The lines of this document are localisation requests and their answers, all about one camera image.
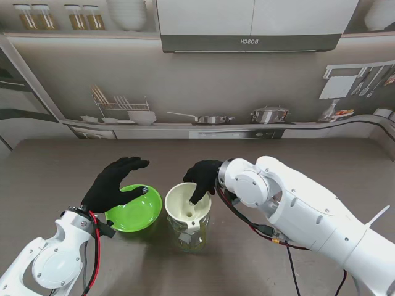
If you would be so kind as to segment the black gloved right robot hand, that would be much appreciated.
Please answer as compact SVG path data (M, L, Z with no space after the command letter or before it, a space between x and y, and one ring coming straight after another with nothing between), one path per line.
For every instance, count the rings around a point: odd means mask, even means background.
M206 193L215 194L215 180L223 162L219 160L201 160L195 163L184 175L184 183L194 183L196 188L189 199L191 205L196 205Z

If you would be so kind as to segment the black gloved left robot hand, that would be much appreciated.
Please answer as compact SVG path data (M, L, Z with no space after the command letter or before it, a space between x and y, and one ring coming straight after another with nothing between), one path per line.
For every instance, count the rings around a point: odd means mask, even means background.
M149 161L140 157L122 157L112 162L96 177L81 201L82 209L86 212L105 213L145 195L149 191L146 186L123 192L120 185L131 171L146 168L148 165Z

